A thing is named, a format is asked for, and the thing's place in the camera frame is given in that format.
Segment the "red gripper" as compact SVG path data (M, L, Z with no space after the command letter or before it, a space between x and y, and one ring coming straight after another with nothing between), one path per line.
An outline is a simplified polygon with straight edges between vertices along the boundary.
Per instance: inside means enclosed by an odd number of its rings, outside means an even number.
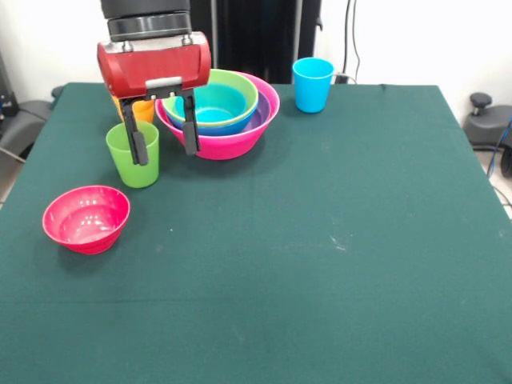
M211 55L208 40L202 32L165 38L100 42L97 58L108 91L119 98L133 163L149 162L143 134L137 128L133 112L136 99L149 98L155 90L183 90L207 84ZM179 92L183 100L182 132L188 155L200 151L198 125L193 92Z

